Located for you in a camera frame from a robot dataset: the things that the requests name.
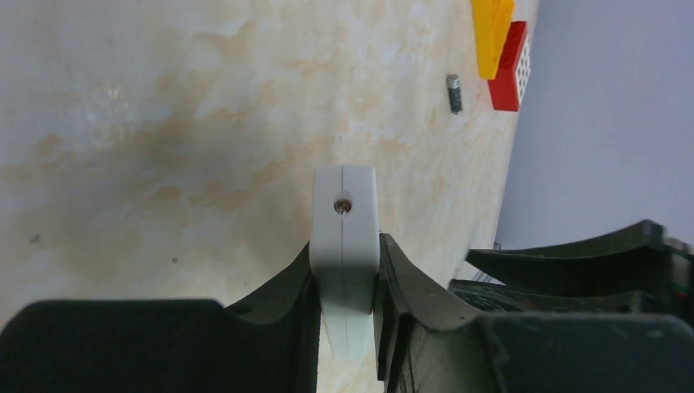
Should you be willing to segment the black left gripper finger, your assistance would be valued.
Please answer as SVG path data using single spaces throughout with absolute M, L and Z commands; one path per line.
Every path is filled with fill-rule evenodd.
M 693 330 L 673 315 L 484 312 L 380 236 L 376 375 L 387 392 L 690 392 Z
M 1 333 L 4 392 L 314 392 L 320 307 L 302 250 L 238 302 L 45 300 Z
M 448 289 L 484 311 L 693 313 L 693 249 L 648 219 L 556 246 L 471 249 L 466 260 L 481 278 Z

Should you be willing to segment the white remote control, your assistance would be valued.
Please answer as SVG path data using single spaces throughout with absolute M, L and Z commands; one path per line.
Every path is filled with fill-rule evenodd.
M 316 168 L 309 263 L 332 354 L 362 361 L 380 263 L 374 167 Z

